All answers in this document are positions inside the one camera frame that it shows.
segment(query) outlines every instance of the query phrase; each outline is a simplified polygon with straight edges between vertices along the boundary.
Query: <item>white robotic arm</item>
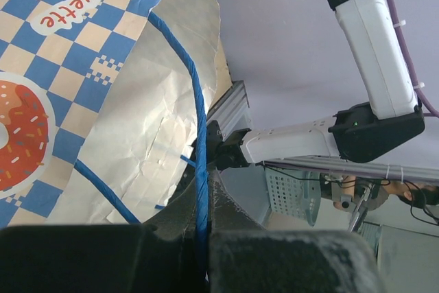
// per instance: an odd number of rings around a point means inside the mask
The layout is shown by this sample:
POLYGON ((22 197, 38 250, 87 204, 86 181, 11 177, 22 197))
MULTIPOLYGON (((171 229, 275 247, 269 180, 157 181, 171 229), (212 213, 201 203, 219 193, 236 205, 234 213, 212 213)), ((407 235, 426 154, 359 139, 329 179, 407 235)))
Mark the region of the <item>white robotic arm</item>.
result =
POLYGON ((233 161, 320 155, 366 163, 424 130, 386 0, 328 2, 351 47, 369 102, 306 124, 247 132, 239 142, 242 156, 233 155, 233 161))

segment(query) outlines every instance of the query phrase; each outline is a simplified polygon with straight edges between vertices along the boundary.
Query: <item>purple cable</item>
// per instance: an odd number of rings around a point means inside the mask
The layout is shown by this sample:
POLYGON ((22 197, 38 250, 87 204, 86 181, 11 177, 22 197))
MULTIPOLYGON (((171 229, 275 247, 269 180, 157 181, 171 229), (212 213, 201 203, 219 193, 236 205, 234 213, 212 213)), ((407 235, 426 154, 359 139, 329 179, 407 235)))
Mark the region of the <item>purple cable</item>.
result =
MULTIPOLYGON (((394 0, 387 0, 389 6, 390 16, 392 17, 392 22, 394 25, 399 24, 398 12, 396 11, 396 5, 394 0)), ((403 53, 404 61, 407 64, 407 68, 409 70, 410 80, 412 81, 413 86, 418 86, 418 76, 416 75, 416 70, 413 65, 412 58, 410 57, 409 50, 407 48, 407 44, 405 43, 403 29, 400 25, 395 28, 396 37, 398 38, 399 47, 403 53)), ((415 89, 416 94, 418 95, 421 102, 425 105, 425 108, 430 113, 424 114, 426 117, 437 117, 439 118, 439 111, 437 111, 429 102, 425 94, 421 91, 421 89, 415 89)))

